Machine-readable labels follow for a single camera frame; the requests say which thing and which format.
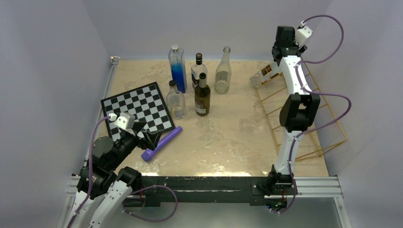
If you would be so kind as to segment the dark green wine bottle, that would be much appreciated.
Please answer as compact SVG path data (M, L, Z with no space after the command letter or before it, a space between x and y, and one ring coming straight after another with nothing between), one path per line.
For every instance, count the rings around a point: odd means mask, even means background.
M199 116L206 116L210 112L211 89L207 85L207 75L200 73L199 83L194 89L195 111Z

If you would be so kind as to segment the clear square black-label bottle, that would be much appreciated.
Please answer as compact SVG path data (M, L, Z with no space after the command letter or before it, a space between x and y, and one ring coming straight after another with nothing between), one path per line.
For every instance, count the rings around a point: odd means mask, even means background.
M191 67L192 87L193 89L199 84L200 73L208 74L207 67L203 64L202 53L196 54L196 64Z

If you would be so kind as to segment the blue square glass bottle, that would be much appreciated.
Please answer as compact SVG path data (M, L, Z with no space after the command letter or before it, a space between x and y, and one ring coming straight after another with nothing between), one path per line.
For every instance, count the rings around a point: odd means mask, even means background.
M176 82L180 92L185 93L187 89L184 50L179 45L172 45L168 54L172 79Z

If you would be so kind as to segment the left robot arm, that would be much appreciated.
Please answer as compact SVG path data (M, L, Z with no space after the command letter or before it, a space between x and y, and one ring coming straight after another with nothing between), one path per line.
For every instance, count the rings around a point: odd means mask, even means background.
M108 136L95 139L98 126L109 119L102 118L92 130L88 162L79 173L67 228L99 228L125 196L137 194L142 187L141 173L132 168L115 171L136 147L155 151L163 134L142 129L145 122L134 122L116 141Z

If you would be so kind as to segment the clear wine bottle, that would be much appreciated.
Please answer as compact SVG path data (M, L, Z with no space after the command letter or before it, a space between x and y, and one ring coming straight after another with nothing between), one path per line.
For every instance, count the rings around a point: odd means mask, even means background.
M229 46L223 48L223 55L215 72L214 89L220 95L227 93L230 87L230 52Z

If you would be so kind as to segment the clear round short bottle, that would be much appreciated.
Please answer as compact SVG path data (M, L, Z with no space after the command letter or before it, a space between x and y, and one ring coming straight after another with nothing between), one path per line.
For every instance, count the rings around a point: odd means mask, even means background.
M174 80L169 81L170 90L166 96L166 103L170 115L174 119L182 119L186 116L186 103L184 94L178 90Z

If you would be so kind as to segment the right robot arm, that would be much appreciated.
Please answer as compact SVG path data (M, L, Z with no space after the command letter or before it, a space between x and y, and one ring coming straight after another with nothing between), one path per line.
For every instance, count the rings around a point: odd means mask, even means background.
M308 27L294 29L290 26L279 26L272 48L273 59L283 74L288 90L288 98L279 114L279 123L283 128L282 142L267 180L267 188L272 193L279 193L291 187L302 133L313 124L320 104L318 95L303 90L307 82L298 76L303 73L302 69L298 68L301 54L306 50L303 42L311 34L312 30Z

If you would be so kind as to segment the clear bottle black cap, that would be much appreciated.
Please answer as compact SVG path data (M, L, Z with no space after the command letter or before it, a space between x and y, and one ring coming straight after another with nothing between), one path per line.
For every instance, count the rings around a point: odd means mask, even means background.
M269 80L280 75L281 73L282 71L279 68L277 62L270 62L268 65L266 65L264 68L250 77L251 85L254 88L258 88L261 85L267 83Z

